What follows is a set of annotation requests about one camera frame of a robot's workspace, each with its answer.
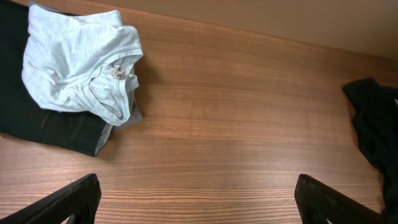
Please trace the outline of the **light blue t-shirt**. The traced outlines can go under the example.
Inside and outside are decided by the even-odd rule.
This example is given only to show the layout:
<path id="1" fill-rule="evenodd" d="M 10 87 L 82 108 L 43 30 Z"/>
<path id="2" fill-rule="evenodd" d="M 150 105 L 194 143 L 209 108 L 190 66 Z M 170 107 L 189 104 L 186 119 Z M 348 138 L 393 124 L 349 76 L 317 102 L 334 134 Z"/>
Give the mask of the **light blue t-shirt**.
<path id="1" fill-rule="evenodd" d="M 113 126 L 127 122 L 139 86 L 133 68 L 144 54 L 121 13 L 66 16 L 33 4 L 28 19 L 22 81 L 33 100 L 42 109 L 89 111 Z"/>

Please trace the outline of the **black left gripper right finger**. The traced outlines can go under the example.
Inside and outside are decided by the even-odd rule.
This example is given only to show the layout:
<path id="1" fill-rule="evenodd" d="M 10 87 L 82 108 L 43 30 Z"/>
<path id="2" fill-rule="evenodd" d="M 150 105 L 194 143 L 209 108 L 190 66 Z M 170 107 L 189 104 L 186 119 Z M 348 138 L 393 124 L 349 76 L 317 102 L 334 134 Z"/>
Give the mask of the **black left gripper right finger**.
<path id="1" fill-rule="evenodd" d="M 377 212 L 307 174 L 298 177 L 294 192 L 303 223 L 386 223 Z"/>

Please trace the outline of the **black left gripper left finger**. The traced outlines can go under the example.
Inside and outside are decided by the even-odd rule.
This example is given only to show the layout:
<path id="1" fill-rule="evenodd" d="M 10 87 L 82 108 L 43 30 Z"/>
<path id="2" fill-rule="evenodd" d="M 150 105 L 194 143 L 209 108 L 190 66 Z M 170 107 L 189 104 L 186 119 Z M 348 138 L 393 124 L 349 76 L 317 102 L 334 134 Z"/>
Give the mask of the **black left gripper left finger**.
<path id="1" fill-rule="evenodd" d="M 90 223 L 95 222 L 101 199 L 96 174 L 88 174 L 39 201 L 1 219 L 1 223 Z"/>

